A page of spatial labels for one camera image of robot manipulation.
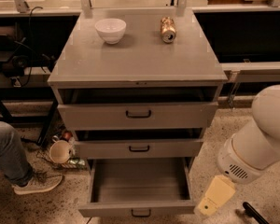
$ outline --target jeans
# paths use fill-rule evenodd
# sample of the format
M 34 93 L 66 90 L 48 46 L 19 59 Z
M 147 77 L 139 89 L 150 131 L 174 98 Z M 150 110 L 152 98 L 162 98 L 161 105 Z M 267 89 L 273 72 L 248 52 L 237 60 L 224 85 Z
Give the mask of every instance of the jeans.
M 21 138 L 9 124 L 0 121 L 0 171 L 11 184 L 24 186 L 32 178 Z

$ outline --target concrete floor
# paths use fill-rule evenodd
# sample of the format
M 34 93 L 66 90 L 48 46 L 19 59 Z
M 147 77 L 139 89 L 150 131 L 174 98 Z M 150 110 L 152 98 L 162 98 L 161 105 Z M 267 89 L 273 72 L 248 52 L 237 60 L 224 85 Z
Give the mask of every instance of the concrete floor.
M 203 148 L 195 159 L 189 173 L 192 198 L 198 202 L 204 189 L 219 171 L 216 167 L 218 149 L 225 140 L 237 132 L 251 119 L 250 108 L 220 108 L 206 131 Z M 40 129 L 19 129 L 25 138 L 36 139 Z M 38 147 L 24 144 L 30 163 L 37 169 L 51 169 L 47 162 L 36 154 Z M 65 170 L 62 184 L 55 190 L 43 194 L 17 196 L 0 173 L 0 224 L 253 224 L 258 223 L 246 217 L 243 202 L 249 202 L 271 224 L 280 224 L 280 162 L 272 166 L 264 176 L 249 185 L 238 185 L 231 200 L 208 219 L 197 215 L 161 217 L 93 217 L 84 218 L 78 207 L 86 203 L 90 175 L 85 170 Z

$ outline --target drawer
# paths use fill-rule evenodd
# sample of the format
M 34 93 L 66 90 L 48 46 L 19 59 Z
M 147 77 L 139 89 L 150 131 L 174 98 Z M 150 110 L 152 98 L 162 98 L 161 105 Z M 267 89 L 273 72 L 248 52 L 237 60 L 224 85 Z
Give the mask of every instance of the drawer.
M 199 135 L 197 130 L 94 131 L 81 134 L 75 149 L 83 159 L 195 157 L 203 144 Z
M 208 127 L 217 103 L 58 105 L 69 130 Z
M 84 217 L 193 214 L 183 158 L 96 160 Z

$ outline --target sneaker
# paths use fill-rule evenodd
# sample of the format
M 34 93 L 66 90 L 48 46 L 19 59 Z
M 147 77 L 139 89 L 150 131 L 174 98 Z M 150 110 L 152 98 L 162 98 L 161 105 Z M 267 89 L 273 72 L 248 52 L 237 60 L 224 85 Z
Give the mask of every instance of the sneaker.
M 18 195 L 46 192 L 56 188 L 62 180 L 63 175 L 58 173 L 34 172 L 26 186 L 15 186 L 14 191 Z

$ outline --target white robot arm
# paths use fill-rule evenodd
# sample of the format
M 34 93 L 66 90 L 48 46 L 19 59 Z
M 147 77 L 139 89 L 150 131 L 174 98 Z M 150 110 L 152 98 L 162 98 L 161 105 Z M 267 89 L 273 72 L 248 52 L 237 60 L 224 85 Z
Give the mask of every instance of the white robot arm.
M 218 169 L 235 183 L 248 184 L 280 161 L 280 85 L 255 97 L 252 116 L 217 156 Z

